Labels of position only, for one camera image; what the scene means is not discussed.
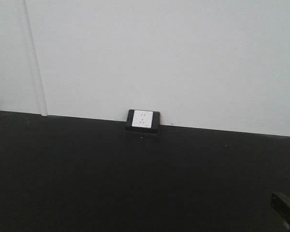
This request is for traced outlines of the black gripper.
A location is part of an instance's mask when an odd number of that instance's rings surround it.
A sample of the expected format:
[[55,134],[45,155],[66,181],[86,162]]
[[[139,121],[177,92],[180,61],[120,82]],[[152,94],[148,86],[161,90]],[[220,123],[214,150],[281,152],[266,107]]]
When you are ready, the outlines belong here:
[[271,207],[283,218],[284,225],[290,232],[290,197],[281,192],[272,193]]

